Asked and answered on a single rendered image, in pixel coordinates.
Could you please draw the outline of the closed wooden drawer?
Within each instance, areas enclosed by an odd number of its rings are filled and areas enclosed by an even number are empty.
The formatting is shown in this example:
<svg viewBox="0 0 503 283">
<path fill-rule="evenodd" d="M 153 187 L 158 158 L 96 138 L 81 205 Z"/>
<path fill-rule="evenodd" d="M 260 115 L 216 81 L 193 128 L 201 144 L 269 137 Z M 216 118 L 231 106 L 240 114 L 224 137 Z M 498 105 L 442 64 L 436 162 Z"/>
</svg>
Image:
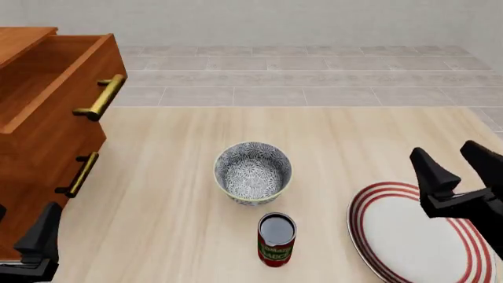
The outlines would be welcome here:
<svg viewBox="0 0 503 283">
<path fill-rule="evenodd" d="M 101 127 L 91 127 L 38 138 L 27 148 L 0 154 L 0 204 L 16 208 L 54 201 L 65 206 L 68 198 L 54 190 L 69 186 L 81 167 L 76 158 L 97 152 L 105 140 Z"/>
</svg>

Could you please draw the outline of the red tomato sauce tin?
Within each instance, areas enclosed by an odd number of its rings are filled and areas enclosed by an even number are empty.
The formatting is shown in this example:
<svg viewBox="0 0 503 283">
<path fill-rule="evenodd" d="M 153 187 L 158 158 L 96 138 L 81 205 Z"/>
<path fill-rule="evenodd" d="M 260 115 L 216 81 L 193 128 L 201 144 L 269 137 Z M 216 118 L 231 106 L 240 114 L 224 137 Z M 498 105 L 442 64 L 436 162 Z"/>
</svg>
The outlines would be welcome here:
<svg viewBox="0 0 503 283">
<path fill-rule="evenodd" d="M 258 223 L 258 257 L 269 267 L 284 266 L 292 257 L 297 227 L 286 214 L 271 212 Z"/>
</svg>

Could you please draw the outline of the open wooden drawer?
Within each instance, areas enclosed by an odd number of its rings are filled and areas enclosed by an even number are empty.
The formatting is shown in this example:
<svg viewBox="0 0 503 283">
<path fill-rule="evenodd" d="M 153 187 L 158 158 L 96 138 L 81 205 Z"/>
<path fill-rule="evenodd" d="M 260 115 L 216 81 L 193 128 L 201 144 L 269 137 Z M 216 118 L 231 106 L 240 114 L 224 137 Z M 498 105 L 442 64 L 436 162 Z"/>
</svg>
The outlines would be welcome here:
<svg viewBox="0 0 503 283">
<path fill-rule="evenodd" d="M 91 122 L 89 108 L 105 88 L 97 81 L 127 73 L 114 35 L 50 35 L 0 68 L 0 134 L 19 136 Z"/>
</svg>

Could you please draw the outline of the patterned grey bowl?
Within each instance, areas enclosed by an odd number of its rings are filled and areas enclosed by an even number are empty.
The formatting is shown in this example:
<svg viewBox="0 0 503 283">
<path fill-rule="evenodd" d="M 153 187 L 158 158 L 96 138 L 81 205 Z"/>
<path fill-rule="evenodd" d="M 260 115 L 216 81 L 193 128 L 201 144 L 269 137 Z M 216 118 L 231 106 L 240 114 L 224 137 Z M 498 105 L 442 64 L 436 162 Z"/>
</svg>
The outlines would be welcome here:
<svg viewBox="0 0 503 283">
<path fill-rule="evenodd" d="M 282 150 L 259 141 L 231 145 L 215 160 L 218 187 L 231 200 L 259 206 L 276 200 L 292 178 L 292 164 Z"/>
</svg>

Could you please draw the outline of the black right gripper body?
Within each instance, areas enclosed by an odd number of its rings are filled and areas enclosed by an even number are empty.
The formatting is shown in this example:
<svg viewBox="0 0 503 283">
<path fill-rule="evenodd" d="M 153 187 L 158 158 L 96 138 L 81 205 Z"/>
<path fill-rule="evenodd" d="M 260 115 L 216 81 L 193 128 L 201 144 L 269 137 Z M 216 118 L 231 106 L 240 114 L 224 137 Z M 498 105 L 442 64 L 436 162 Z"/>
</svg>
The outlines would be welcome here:
<svg viewBox="0 0 503 283">
<path fill-rule="evenodd" d="M 430 219 L 503 220 L 503 200 L 490 188 L 450 197 L 420 193 L 420 206 Z"/>
</svg>

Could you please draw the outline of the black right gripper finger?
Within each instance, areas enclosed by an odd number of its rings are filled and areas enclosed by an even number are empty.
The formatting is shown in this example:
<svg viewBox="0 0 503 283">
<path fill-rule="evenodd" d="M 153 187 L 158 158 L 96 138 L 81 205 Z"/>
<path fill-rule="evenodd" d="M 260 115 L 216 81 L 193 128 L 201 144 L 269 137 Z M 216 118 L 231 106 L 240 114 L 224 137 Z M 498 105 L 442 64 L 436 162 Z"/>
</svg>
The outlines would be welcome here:
<svg viewBox="0 0 503 283">
<path fill-rule="evenodd" d="M 414 148 L 409 159 L 415 171 L 420 197 L 434 197 L 436 200 L 447 200 L 454 196 L 453 190 L 461 178 L 441 167 L 422 148 Z"/>
<path fill-rule="evenodd" d="M 487 188 L 503 188 L 503 156 L 475 141 L 466 141 L 461 155 L 475 170 Z"/>
</svg>

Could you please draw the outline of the white plate with red rings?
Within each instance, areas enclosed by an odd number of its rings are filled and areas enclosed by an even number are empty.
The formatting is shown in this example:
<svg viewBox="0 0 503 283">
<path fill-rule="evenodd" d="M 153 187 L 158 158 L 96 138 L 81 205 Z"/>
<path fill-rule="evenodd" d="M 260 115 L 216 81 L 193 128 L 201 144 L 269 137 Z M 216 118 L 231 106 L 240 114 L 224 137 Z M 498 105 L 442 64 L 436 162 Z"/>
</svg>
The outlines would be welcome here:
<svg viewBox="0 0 503 283">
<path fill-rule="evenodd" d="M 386 283 L 497 283 L 493 249 L 467 219 L 429 218 L 419 189 L 373 183 L 347 209 L 351 240 Z"/>
</svg>

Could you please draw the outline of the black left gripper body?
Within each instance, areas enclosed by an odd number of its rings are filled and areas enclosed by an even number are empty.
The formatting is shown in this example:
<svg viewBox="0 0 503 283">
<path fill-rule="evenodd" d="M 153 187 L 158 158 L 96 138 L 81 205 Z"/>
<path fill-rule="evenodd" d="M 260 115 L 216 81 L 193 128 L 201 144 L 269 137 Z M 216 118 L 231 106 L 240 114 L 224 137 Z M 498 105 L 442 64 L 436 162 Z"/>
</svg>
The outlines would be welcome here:
<svg viewBox="0 0 503 283">
<path fill-rule="evenodd" d="M 47 283 L 53 280 L 58 263 L 44 259 L 40 263 L 0 261 L 0 283 Z"/>
</svg>

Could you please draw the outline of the wooden cabinet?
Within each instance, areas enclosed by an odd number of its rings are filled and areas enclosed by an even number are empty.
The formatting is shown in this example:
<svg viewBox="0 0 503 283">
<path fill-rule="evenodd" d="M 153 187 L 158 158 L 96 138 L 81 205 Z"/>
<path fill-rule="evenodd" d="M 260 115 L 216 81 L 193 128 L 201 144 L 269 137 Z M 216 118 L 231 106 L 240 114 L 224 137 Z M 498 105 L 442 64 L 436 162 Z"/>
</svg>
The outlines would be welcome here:
<svg viewBox="0 0 503 283">
<path fill-rule="evenodd" d="M 0 28 L 0 68 L 50 35 L 59 35 L 57 29 Z M 87 124 L 82 130 L 90 129 L 91 127 L 101 127 L 100 120 L 96 123 Z M 50 137 L 61 133 L 67 134 L 70 131 L 77 130 L 73 130 L 70 127 L 60 127 L 47 131 L 45 134 L 40 131 L 33 134 L 20 134 L 19 136 L 0 134 L 0 154 L 11 154 L 15 152 L 16 148 L 24 149 L 29 145 L 35 144 L 35 140 L 38 138 Z M 36 221 L 48 203 L 46 202 L 44 205 L 26 203 L 16 208 L 6 207 L 6 216 L 0 223 L 0 260 L 19 259 L 20 254 L 13 246 Z"/>
</svg>

